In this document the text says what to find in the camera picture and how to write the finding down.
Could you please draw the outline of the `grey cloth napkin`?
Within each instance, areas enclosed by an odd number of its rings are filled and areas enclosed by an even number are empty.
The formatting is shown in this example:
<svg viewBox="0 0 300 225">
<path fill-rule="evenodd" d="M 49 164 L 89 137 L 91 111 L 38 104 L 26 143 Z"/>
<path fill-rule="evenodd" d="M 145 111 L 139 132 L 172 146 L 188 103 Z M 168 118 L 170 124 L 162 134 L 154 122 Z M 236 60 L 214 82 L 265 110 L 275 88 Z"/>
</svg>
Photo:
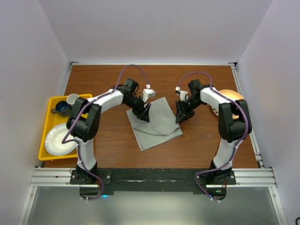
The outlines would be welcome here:
<svg viewBox="0 0 300 225">
<path fill-rule="evenodd" d="M 137 119 L 132 110 L 127 111 L 127 116 L 141 151 L 183 135 L 165 97 L 151 102 L 149 122 Z"/>
</svg>

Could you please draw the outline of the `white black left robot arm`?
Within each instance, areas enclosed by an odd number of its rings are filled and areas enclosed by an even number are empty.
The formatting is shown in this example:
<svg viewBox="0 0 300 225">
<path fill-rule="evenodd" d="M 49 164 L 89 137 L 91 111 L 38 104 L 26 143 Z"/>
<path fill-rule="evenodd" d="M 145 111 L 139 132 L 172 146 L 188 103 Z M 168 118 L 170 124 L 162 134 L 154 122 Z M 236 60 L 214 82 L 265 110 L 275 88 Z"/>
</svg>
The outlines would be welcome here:
<svg viewBox="0 0 300 225">
<path fill-rule="evenodd" d="M 148 98 L 154 97 L 155 91 L 146 84 L 140 97 L 135 89 L 139 84 L 127 79 L 124 84 L 118 84 L 107 92 L 92 98 L 79 97 L 75 100 L 71 114 L 67 120 L 68 132 L 62 143 L 75 142 L 77 150 L 77 165 L 73 179 L 82 180 L 87 184 L 101 181 L 97 175 L 97 162 L 94 156 L 94 137 L 96 136 L 101 114 L 107 110 L 124 104 L 132 109 L 137 119 L 149 122 L 150 103 Z"/>
</svg>

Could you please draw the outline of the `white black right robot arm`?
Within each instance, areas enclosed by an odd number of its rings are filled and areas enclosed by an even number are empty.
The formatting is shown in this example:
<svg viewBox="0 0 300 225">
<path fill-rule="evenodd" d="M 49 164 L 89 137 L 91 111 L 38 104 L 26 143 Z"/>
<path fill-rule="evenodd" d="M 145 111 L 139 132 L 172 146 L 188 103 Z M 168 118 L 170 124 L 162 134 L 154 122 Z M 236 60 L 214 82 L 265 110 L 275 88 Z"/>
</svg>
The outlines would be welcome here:
<svg viewBox="0 0 300 225">
<path fill-rule="evenodd" d="M 190 92 L 179 86 L 175 93 L 180 96 L 176 103 L 176 123 L 182 123 L 195 114 L 194 109 L 210 105 L 218 112 L 218 132 L 220 144 L 210 167 L 196 175 L 205 183 L 220 184 L 230 176 L 233 158 L 239 145 L 251 133 L 252 125 L 246 100 L 234 100 L 211 85 L 202 85 L 199 80 L 188 83 Z"/>
</svg>

